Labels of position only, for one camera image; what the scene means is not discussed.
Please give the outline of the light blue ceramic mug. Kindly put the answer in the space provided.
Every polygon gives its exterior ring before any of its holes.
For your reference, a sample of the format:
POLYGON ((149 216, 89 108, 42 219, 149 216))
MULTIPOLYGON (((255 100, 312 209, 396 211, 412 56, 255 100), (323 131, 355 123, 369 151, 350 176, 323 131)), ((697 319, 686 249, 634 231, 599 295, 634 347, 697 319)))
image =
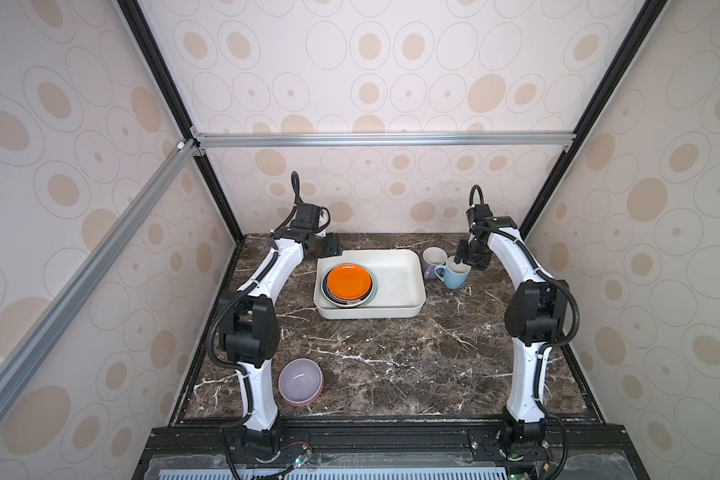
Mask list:
POLYGON ((466 281, 471 266, 456 261, 455 256, 450 256, 444 264, 434 268, 435 276, 449 289, 458 289, 466 281))

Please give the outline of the white plate dark green rim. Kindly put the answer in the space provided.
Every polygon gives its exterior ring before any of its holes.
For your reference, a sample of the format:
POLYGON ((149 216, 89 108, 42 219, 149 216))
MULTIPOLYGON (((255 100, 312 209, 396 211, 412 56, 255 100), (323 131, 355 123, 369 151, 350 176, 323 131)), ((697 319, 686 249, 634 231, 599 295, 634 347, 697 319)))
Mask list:
POLYGON ((373 273, 372 273, 370 270, 368 270, 368 271, 370 272, 371 277, 372 277, 372 280, 373 280, 372 289, 371 289, 371 291, 369 292, 369 294, 368 294, 365 298, 363 298, 363 299, 361 299, 361 300, 359 300, 359 301, 344 303, 344 302, 337 301, 337 300, 335 300, 334 298, 330 297, 330 296, 327 294, 326 289, 325 289, 325 286, 324 286, 324 279, 325 279, 325 276, 326 276, 326 274, 327 274, 328 272, 322 277, 322 279, 321 279, 321 281, 320 281, 320 291, 321 291, 321 294, 323 295, 323 297, 324 297, 328 302, 330 302, 331 304, 333 304, 333 305, 335 305, 335 306, 337 306, 337 307, 339 307, 339 308, 359 308, 359 307, 361 307, 361 306, 364 306, 364 305, 366 305, 368 302, 370 302, 370 301, 373 299, 373 297, 375 296, 375 293, 376 293, 376 291, 377 291, 377 285, 378 285, 378 281, 376 280, 376 278, 375 278, 375 276, 373 275, 373 273))

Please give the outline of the white plastic bin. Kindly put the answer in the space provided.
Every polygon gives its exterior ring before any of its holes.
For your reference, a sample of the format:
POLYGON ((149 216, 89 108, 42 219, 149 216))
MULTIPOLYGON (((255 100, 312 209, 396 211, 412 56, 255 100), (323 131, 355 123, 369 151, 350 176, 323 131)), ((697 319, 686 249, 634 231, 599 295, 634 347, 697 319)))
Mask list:
POLYGON ((426 300, 419 257, 411 250, 344 250, 340 256, 319 259, 316 274, 313 300, 327 320, 410 318, 421 311, 426 300), (362 266, 373 276, 373 294, 364 305, 339 307, 322 293, 325 275, 346 263, 362 266))

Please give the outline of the black plate orange rim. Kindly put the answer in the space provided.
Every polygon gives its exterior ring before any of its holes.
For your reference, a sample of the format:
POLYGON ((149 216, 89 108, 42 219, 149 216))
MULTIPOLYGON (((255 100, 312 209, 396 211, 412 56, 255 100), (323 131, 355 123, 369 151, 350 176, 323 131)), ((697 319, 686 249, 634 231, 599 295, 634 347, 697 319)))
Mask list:
POLYGON ((337 301, 349 303, 365 298, 372 289, 370 272, 356 264, 340 264, 325 276, 327 294, 337 301))

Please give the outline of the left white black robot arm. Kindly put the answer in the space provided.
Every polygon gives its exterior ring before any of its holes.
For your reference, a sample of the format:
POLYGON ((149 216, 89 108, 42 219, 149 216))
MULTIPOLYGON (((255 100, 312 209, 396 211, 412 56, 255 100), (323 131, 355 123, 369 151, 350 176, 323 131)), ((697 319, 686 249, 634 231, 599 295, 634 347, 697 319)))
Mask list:
POLYGON ((255 458, 271 461, 279 455, 278 407, 274 400, 271 364, 281 330, 275 303, 295 268, 307 257, 329 258, 343 253, 340 238, 328 233, 327 208, 301 198, 300 179, 291 173, 293 208, 267 237, 269 251, 252 276, 234 293, 219 297, 205 339, 210 361, 236 372, 243 400, 242 417, 233 428, 255 458))

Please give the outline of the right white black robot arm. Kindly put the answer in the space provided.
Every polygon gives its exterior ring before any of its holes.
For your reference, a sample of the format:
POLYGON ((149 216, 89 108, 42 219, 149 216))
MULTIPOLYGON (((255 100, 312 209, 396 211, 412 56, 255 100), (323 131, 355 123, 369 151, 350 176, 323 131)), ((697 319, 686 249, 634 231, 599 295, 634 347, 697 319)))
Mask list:
POLYGON ((494 449, 522 461, 541 452, 547 421, 558 419, 543 401, 547 362, 552 349, 578 332, 580 311, 568 284, 540 266, 514 220, 495 215, 478 185, 470 190, 466 217, 470 236, 459 243, 455 261, 485 269, 496 257, 515 289, 504 314, 513 341, 512 384, 494 449))

